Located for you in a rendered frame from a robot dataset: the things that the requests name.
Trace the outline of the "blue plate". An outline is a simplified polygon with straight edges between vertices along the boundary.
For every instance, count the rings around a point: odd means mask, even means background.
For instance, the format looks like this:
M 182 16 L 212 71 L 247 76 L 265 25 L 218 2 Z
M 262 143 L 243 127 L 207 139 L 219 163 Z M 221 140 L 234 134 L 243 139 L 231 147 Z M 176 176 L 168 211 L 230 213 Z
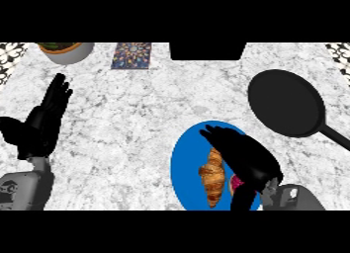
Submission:
M 200 134 L 200 131 L 206 129 L 207 125 L 213 127 L 230 127 L 243 133 L 241 129 L 222 121 L 202 122 L 185 131 L 176 142 L 172 158 L 175 193 L 188 211 L 230 211 L 234 197 L 234 194 L 230 192 L 230 179 L 236 175 L 233 169 L 228 164 L 224 164 L 227 177 L 225 187 L 221 201 L 213 209 L 209 207 L 206 190 L 199 175 L 199 168 L 207 163 L 207 156 L 212 149 L 207 139 Z

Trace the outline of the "grey plant pot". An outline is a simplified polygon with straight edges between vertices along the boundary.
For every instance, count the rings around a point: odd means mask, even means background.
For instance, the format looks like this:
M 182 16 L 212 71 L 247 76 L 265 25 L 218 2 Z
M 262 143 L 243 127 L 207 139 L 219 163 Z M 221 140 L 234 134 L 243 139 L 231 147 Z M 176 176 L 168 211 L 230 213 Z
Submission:
M 71 65 L 82 62 L 82 60 L 92 54 L 94 47 L 94 42 L 79 42 L 69 48 L 58 50 L 49 50 L 40 46 L 40 50 L 54 63 Z

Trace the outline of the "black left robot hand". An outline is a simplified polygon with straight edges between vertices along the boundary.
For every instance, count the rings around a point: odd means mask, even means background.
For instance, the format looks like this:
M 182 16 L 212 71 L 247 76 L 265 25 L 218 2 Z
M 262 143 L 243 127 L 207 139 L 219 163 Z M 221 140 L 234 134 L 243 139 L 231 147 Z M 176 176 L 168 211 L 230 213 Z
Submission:
M 73 90 L 66 75 L 58 74 L 42 104 L 32 110 L 21 122 L 11 117 L 0 117 L 0 131 L 5 141 L 18 147 L 18 159 L 49 157 L 60 141 L 61 119 L 66 113 Z

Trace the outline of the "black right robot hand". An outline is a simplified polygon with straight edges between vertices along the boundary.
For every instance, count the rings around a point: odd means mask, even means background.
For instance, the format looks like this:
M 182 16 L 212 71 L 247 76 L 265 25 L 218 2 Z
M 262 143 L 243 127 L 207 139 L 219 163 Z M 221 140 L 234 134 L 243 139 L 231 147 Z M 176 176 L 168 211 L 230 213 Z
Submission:
M 241 134 L 230 127 L 206 126 L 200 134 L 221 152 L 234 174 L 244 182 L 234 193 L 231 210 L 249 211 L 258 194 L 265 204 L 271 205 L 284 173 L 270 149 L 249 134 Z

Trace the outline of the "black frying pan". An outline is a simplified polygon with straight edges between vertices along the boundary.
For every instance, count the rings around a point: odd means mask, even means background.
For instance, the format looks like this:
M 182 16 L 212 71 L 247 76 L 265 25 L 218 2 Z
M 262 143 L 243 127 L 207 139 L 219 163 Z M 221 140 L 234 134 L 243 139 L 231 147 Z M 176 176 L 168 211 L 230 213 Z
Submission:
M 350 140 L 327 125 L 326 105 L 311 83 L 280 69 L 261 72 L 249 85 L 249 102 L 264 125 L 289 137 L 321 132 L 350 151 Z

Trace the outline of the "black appliance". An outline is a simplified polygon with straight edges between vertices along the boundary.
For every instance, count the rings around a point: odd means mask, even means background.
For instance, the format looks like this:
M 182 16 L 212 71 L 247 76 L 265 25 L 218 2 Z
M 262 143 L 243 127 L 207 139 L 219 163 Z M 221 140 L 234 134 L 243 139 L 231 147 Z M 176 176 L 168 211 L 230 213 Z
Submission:
M 172 42 L 173 60 L 239 60 L 246 49 L 244 42 Z

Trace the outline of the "golden brown croissant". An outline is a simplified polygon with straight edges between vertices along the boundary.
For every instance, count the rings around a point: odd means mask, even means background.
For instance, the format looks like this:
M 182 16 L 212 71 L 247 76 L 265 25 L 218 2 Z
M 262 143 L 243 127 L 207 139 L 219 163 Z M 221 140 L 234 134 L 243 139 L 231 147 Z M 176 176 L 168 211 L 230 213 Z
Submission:
M 206 190 L 209 207 L 213 209 L 222 198 L 227 180 L 222 154 L 216 148 L 210 149 L 207 163 L 199 168 L 199 175 Z

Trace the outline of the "pink frosted donut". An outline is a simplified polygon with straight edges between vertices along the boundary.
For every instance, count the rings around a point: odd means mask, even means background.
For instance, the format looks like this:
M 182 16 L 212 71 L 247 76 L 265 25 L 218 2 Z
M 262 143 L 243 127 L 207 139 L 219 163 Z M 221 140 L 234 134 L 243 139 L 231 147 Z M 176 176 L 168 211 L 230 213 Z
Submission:
M 233 175 L 230 179 L 230 192 L 231 194 L 236 194 L 236 190 L 244 185 L 244 182 L 239 178 L 237 175 Z

